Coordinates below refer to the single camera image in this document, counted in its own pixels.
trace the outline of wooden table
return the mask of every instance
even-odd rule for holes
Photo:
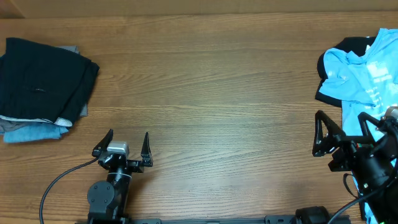
[[[77,45],[101,68],[81,119],[60,141],[0,145],[0,223],[38,223],[48,184],[91,157],[114,129],[140,158],[149,132],[154,167],[135,174],[134,218],[233,218],[293,214],[351,201],[331,157],[311,155],[318,57],[347,36],[398,26],[396,12],[15,19],[6,37]],[[46,223],[88,213],[86,193],[107,172],[73,172],[50,191]],[[359,209],[348,210],[360,222]]]

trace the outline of folded clothing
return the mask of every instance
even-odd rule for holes
[[[376,37],[350,37],[321,55],[322,78],[316,99],[342,108],[343,131],[362,136],[358,115],[367,112],[380,119],[390,106],[398,106],[398,30],[380,29]],[[368,124],[377,141],[384,133]],[[369,224],[377,224],[364,204]]]
[[[68,129],[63,126],[50,123],[30,122],[27,126],[6,132],[3,141],[5,143],[17,143],[42,139],[60,139],[62,134],[67,132]]]
[[[70,127],[90,97],[98,70],[69,50],[7,38],[0,63],[0,118]]]
[[[62,48],[62,49],[65,49],[65,50],[70,50],[71,52],[74,52],[76,54],[79,53],[79,50],[78,50],[77,46],[61,46],[59,48]],[[2,60],[3,60],[3,56],[0,57],[0,64],[1,64]],[[83,108],[81,109],[80,116],[81,117],[82,116],[87,116],[87,114],[88,114],[87,113],[87,104],[85,104],[83,106]],[[29,125],[29,124],[30,124],[30,122],[28,122],[28,121],[19,121],[19,119],[17,119],[17,118],[12,118],[11,120],[9,120],[9,119],[1,119],[0,118],[0,133],[13,131],[13,130],[19,129],[19,128],[25,126],[25,125]]]

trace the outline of light blue shirt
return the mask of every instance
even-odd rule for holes
[[[17,130],[4,133],[5,143],[37,141],[42,139],[60,139],[69,130],[64,126],[50,123],[30,122]]]
[[[323,57],[328,79],[319,91],[341,100],[343,131],[349,136],[362,136],[361,112],[380,119],[388,107],[398,106],[398,30],[380,29],[366,48],[363,56],[332,48]],[[376,141],[383,137],[368,125]],[[367,204],[365,211],[368,223],[377,223]]]

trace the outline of black garment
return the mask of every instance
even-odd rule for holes
[[[99,69],[69,50],[7,38],[0,63],[0,115],[51,122],[60,117],[73,124]]]
[[[346,37],[343,41],[341,41],[338,45],[333,48],[344,50],[346,53],[353,51],[358,56],[363,56],[365,54],[366,46],[372,45],[376,37]],[[336,98],[332,98],[330,96],[326,96],[319,92],[319,89],[322,86],[322,83],[328,78],[328,75],[325,71],[325,65],[323,64],[323,53],[318,59],[317,70],[319,77],[321,78],[321,82],[319,83],[317,93],[315,94],[315,99],[327,103],[332,106],[341,107],[341,100]]]

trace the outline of black cable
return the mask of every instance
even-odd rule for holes
[[[348,191],[348,193],[350,193],[354,198],[358,198],[357,196],[354,195],[354,193],[351,191],[351,189],[349,188],[349,186],[348,186],[348,184],[347,184],[347,177],[348,177],[349,175],[352,176],[352,177],[354,177],[352,174],[344,174],[344,175],[343,175],[343,184],[344,184],[344,187],[346,187],[346,190]]]
[[[43,197],[42,197],[42,201],[40,202],[40,208],[39,208],[39,220],[40,220],[40,224],[44,224],[44,221],[43,221],[43,206],[44,206],[44,200],[45,200],[45,197],[47,196],[47,194],[49,193],[50,189],[52,188],[52,186],[54,186],[54,184],[55,184],[59,179],[61,179],[63,176],[65,176],[65,175],[69,174],[70,172],[73,172],[73,171],[75,171],[75,170],[77,170],[77,169],[80,169],[80,168],[82,168],[82,167],[85,167],[85,166],[87,166],[87,165],[90,165],[90,164],[92,164],[93,162],[95,162],[95,161],[97,161],[97,160],[98,160],[98,157],[95,158],[95,159],[93,159],[92,161],[86,162],[86,163],[84,163],[84,164],[82,164],[82,165],[78,165],[78,166],[76,166],[76,167],[74,167],[74,168],[72,168],[72,169],[70,169],[70,170],[67,170],[67,171],[65,171],[63,174],[59,175],[57,178],[55,178],[55,180],[53,180],[53,181],[51,182],[51,184],[49,185],[49,187],[47,187],[47,189],[45,190],[45,192],[44,192],[44,194],[43,194]]]
[[[355,205],[358,202],[362,202],[363,200],[368,199],[369,197],[372,197],[376,193],[378,193],[381,190],[381,188],[374,190],[368,195],[358,197],[355,200],[351,201],[350,203],[344,205],[341,209],[339,209],[328,221],[328,224],[331,224],[339,215],[341,215],[345,210],[349,209],[351,206]]]
[[[396,140],[396,151],[398,154],[398,133],[397,133],[397,129],[395,127],[389,127],[387,128],[387,132],[392,134]],[[396,180],[396,176],[397,176],[397,172],[398,172],[398,161],[396,161],[394,168],[392,170],[392,173],[390,175],[390,177],[385,181],[384,184],[382,184],[379,188],[377,188],[376,190],[372,191],[370,194],[367,194],[365,196],[362,197],[358,197],[355,200],[351,201],[350,203],[346,204],[345,206],[343,206],[341,209],[339,209],[328,221],[328,224],[331,224],[333,220],[335,220],[339,215],[341,215],[345,210],[349,209],[350,207],[352,207],[353,205],[355,205],[358,202],[362,202],[370,197],[372,197],[373,195],[377,194],[378,192],[380,192],[381,190],[386,189],[388,186],[390,186],[390,184],[392,184],[395,180]]]

